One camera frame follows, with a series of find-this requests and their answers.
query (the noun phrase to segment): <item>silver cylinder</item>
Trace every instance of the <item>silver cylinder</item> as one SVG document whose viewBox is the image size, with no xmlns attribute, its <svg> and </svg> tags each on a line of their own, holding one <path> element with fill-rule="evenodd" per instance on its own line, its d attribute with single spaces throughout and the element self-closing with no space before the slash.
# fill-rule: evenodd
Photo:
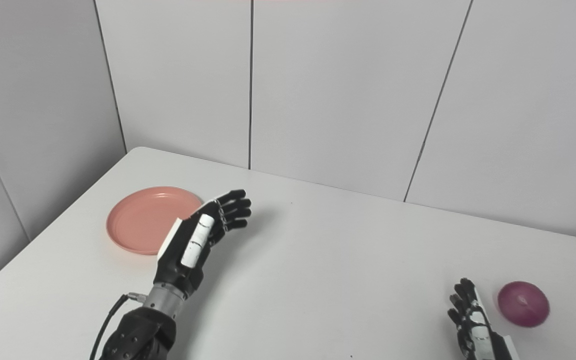
<svg viewBox="0 0 576 360">
<path fill-rule="evenodd" d="M 175 319 L 184 307 L 184 294 L 176 287 L 165 282 L 156 282 L 143 303 L 150 308 Z"/>
</svg>

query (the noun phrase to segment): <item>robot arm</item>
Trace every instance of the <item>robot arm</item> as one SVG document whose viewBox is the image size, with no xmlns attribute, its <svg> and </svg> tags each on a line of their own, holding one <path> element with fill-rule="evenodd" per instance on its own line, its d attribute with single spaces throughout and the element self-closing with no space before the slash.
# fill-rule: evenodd
<svg viewBox="0 0 576 360">
<path fill-rule="evenodd" d="M 510 336 L 490 327 L 481 297 L 472 281 L 462 278 L 450 296 L 454 309 L 448 316 L 457 326 L 457 341 L 466 360 L 519 360 Z"/>
<path fill-rule="evenodd" d="M 142 306 L 122 317 L 103 347 L 101 360 L 166 359 L 176 339 L 175 319 L 184 301 L 199 288 L 212 246 L 228 231 L 248 225 L 250 200 L 245 196 L 246 191 L 233 190 L 204 203 L 188 219 L 177 219 L 157 255 L 150 293 L 124 295 Z M 121 306 L 121 300 L 110 314 Z"/>
</svg>

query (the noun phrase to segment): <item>black cable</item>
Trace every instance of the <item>black cable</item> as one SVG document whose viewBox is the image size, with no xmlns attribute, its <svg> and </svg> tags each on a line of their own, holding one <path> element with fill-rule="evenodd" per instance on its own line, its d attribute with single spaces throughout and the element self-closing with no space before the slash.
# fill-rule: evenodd
<svg viewBox="0 0 576 360">
<path fill-rule="evenodd" d="M 124 303 L 128 299 L 130 299 L 128 295 L 122 294 L 122 296 L 119 296 L 119 300 L 117 300 L 117 302 L 114 303 L 110 311 L 108 311 L 108 316 L 105 317 L 105 320 L 103 321 L 103 324 L 99 329 L 99 333 L 96 335 L 96 339 L 94 340 L 94 345 L 92 346 L 92 353 L 90 353 L 90 360 L 95 360 L 95 355 L 97 354 L 97 348 L 99 347 L 99 343 L 101 342 L 101 337 L 103 337 L 104 332 L 106 331 L 106 327 L 110 322 L 110 319 L 112 319 L 112 317 L 115 316 L 117 310 L 119 310 L 119 308 L 121 308 L 122 305 L 124 305 Z"/>
</svg>

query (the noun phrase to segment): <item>white tabletop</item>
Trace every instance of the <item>white tabletop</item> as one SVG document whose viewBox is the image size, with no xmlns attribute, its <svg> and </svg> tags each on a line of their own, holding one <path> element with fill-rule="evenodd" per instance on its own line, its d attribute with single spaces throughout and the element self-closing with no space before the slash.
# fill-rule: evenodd
<svg viewBox="0 0 576 360">
<path fill-rule="evenodd" d="M 147 293 L 156 268 L 110 241 L 106 216 L 160 185 L 253 201 L 208 258 L 170 360 L 461 360 L 446 315 L 461 277 L 522 360 L 576 359 L 576 237 L 136 148 L 0 272 L 0 360 L 89 357 L 119 295 Z M 548 296 L 541 326 L 496 309 L 515 280 Z"/>
</svg>

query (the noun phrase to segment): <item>onion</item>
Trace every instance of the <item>onion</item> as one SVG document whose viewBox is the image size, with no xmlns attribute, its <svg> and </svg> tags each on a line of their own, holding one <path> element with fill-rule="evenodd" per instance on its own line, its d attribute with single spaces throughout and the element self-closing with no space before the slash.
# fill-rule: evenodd
<svg viewBox="0 0 576 360">
<path fill-rule="evenodd" d="M 540 325 L 551 312 L 546 295 L 530 282 L 514 281 L 506 284 L 496 300 L 499 310 L 508 321 L 526 328 Z"/>
</svg>

